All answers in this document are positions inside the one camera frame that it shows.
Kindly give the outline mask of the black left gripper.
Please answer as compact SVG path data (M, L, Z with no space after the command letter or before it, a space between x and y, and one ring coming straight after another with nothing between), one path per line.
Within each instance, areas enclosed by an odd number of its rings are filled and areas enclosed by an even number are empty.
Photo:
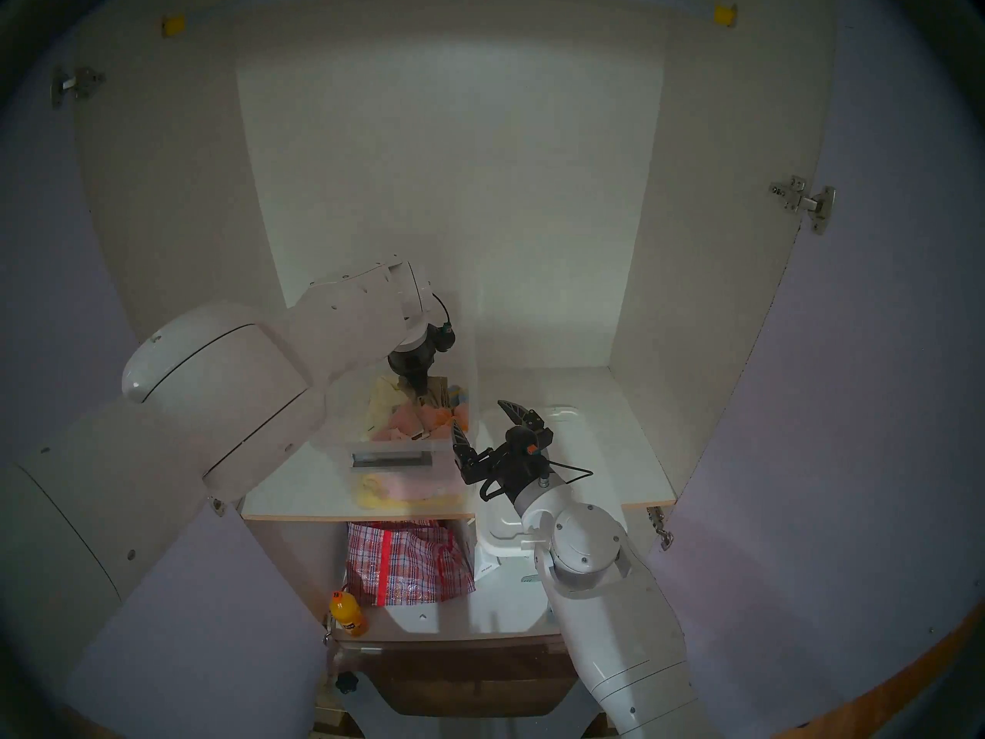
M424 396L429 382L429 370L438 353L448 352L455 344L456 335L451 325L426 325L426 332L408 349L394 350L387 356L391 371L414 391Z

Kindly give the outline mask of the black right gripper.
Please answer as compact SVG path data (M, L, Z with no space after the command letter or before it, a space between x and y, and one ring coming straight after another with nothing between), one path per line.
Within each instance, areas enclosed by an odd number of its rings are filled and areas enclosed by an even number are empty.
M480 484L483 502L505 495L512 503L531 483L549 480L551 463L544 451L554 434L535 410L498 400L498 407L514 425L498 448L478 453L460 425L451 425L452 451L463 482Z

